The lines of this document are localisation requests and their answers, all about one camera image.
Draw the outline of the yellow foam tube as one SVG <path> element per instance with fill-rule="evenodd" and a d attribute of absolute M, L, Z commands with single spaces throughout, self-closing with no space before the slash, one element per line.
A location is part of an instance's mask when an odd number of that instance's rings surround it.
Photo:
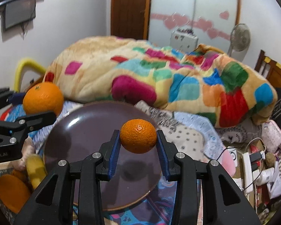
<path fill-rule="evenodd" d="M 46 68 L 39 64 L 36 60 L 25 57 L 18 62 L 18 66 L 16 68 L 15 76 L 14 76 L 14 84 L 13 89 L 16 92 L 20 92 L 22 78 L 27 71 L 33 71 L 40 75 L 44 75 L 46 72 Z"/>

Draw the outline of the small wall monitor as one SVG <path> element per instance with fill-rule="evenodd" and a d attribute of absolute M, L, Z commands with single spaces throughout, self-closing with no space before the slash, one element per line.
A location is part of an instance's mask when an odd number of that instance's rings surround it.
<path fill-rule="evenodd" d="M 36 0 L 16 0 L 6 4 L 3 17 L 3 31 L 32 21 L 36 17 Z"/>

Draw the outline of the wooden headboard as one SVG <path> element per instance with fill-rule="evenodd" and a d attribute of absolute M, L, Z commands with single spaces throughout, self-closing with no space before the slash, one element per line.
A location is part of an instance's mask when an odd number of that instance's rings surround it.
<path fill-rule="evenodd" d="M 281 88 L 281 64 L 266 56 L 263 50 L 260 50 L 254 70 L 264 76 L 274 88 Z"/>

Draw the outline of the pink pillow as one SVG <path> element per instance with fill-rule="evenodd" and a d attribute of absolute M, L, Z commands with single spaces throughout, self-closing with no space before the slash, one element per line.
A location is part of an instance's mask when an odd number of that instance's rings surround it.
<path fill-rule="evenodd" d="M 281 129 L 275 121 L 269 120 L 262 127 L 261 139 L 268 152 L 275 153 L 281 145 Z"/>

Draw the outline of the white power strip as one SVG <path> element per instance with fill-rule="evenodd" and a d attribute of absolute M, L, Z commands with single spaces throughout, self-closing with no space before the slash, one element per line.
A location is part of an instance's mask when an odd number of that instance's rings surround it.
<path fill-rule="evenodd" d="M 250 155 L 248 152 L 242 154 L 243 170 L 244 170 L 244 189 L 245 194 L 253 192 L 253 179 Z"/>

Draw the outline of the large orange with sticker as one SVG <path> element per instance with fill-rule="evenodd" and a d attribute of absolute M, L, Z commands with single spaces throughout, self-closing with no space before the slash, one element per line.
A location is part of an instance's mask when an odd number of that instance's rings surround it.
<path fill-rule="evenodd" d="M 63 109 L 64 96 L 57 85 L 43 82 L 34 85 L 24 96 L 23 108 L 26 114 L 52 111 L 58 117 Z"/>

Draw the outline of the brown wooden door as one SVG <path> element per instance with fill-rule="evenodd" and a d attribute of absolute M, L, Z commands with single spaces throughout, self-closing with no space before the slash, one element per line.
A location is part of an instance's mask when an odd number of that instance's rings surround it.
<path fill-rule="evenodd" d="M 151 0 L 111 0 L 111 35 L 146 40 Z"/>

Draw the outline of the colourful patchwork blanket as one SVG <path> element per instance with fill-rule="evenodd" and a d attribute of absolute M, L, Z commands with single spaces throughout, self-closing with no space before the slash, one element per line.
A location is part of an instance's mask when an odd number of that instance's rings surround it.
<path fill-rule="evenodd" d="M 247 118 L 266 122 L 277 92 L 266 78 L 217 48 L 185 53 L 146 40 L 88 37 L 64 49 L 46 70 L 72 101 L 123 101 L 208 118 L 217 128 Z"/>

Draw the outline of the dark purple plate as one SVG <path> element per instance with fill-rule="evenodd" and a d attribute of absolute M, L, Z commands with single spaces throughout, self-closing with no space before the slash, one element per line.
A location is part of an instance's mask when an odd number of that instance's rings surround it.
<path fill-rule="evenodd" d="M 157 126 L 146 113 L 126 103 L 103 101 L 87 104 L 59 120 L 44 144 L 46 171 L 59 160 L 70 163 L 82 161 L 99 151 L 114 130 L 131 119 L 144 119 Z M 115 175 L 109 182 L 101 182 L 103 210 L 118 210 L 146 197 L 158 184 L 161 168 L 157 150 L 134 154 L 121 148 Z"/>

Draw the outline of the sliding wardrobe with hearts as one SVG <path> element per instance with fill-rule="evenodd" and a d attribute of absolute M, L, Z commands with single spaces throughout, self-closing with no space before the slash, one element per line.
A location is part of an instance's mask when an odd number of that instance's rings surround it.
<path fill-rule="evenodd" d="M 240 0 L 151 0 L 148 40 L 168 46 L 177 29 L 192 30 L 198 43 L 228 51 Z"/>

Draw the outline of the patterned blue tablecloth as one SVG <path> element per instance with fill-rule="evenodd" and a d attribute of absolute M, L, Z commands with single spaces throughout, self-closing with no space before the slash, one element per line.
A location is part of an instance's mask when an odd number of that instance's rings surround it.
<path fill-rule="evenodd" d="M 66 101 L 63 106 L 61 115 L 57 121 L 64 118 L 69 112 L 81 107 L 82 104 Z M 191 128 L 200 134 L 204 138 L 203 151 L 208 158 L 217 158 L 220 152 L 223 151 L 224 145 L 214 129 L 211 122 L 203 116 L 184 113 L 184 112 L 171 112 L 161 109 L 149 107 L 145 102 L 136 104 L 136 108 L 143 111 L 148 116 L 153 116 L 154 121 L 158 123 L 158 126 L 165 127 L 165 120 L 182 123 L 184 126 Z M 0 119 L 8 122 L 14 122 L 18 117 L 25 115 L 25 111 L 22 105 L 17 105 L 9 108 Z M 53 125 L 45 127 L 45 130 L 39 130 L 38 132 L 30 133 L 29 136 L 36 147 L 37 153 L 43 157 L 44 141 L 48 136 Z M 3 174 L 11 174 L 11 165 L 5 165 L 0 167 L 0 176 Z M 164 177 L 161 177 L 157 186 L 153 191 L 141 199 L 140 202 L 131 205 L 123 210 L 106 212 L 104 216 L 105 224 L 170 224 L 173 215 L 173 204 L 176 192 L 176 183 L 167 182 Z M 4 213 L 6 219 L 10 224 L 13 224 L 16 217 L 15 213 L 11 212 L 2 202 L 0 202 L 0 209 Z"/>

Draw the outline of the white case with bottles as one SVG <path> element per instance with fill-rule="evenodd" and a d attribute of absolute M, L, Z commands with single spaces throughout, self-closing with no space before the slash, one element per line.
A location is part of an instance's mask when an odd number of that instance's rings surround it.
<path fill-rule="evenodd" d="M 198 46 L 198 37 L 191 29 L 176 29 L 171 33 L 170 46 L 185 53 L 192 52 Z"/>

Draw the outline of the standing electric fan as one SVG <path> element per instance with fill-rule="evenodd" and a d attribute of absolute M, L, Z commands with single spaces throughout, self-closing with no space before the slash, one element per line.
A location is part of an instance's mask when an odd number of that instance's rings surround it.
<path fill-rule="evenodd" d="M 233 51 L 241 52 L 247 49 L 251 42 L 249 27 L 244 23 L 235 25 L 230 34 L 230 46 L 228 55 L 231 56 Z"/>

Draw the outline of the small orange tangerine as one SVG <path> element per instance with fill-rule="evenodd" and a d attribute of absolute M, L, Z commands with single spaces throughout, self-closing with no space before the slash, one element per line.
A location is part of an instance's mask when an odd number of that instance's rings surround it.
<path fill-rule="evenodd" d="M 143 119 L 129 120 L 120 129 L 120 141 L 121 145 L 131 153 L 147 153 L 156 145 L 156 128 Z"/>

